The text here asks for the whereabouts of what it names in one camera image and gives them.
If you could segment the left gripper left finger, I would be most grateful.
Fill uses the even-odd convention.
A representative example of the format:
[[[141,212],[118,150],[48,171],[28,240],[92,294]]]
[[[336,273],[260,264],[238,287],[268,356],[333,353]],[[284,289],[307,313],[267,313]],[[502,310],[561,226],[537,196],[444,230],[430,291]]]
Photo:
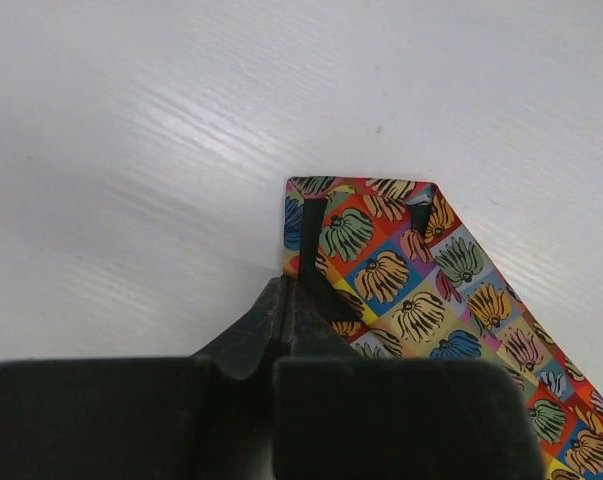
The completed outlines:
[[[284,338],[287,280],[268,281],[238,320],[196,351],[192,358],[210,360],[225,377],[246,380],[287,352]]]

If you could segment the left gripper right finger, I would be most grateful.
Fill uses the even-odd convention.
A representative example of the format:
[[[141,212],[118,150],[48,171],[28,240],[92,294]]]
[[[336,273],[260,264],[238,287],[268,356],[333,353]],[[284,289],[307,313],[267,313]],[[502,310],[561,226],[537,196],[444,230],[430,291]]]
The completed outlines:
[[[283,319],[279,339],[287,356],[346,357],[358,354],[319,314],[303,287],[281,277],[284,293]]]

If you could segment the colourful squares patterned tie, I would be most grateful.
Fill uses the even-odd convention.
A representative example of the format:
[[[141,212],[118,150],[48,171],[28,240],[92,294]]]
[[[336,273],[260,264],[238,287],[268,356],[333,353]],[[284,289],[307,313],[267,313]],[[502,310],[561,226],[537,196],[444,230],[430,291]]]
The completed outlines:
[[[286,186],[284,271],[345,304],[327,321],[370,358],[487,360],[529,412],[549,479],[603,479],[603,397],[430,182],[306,176]]]

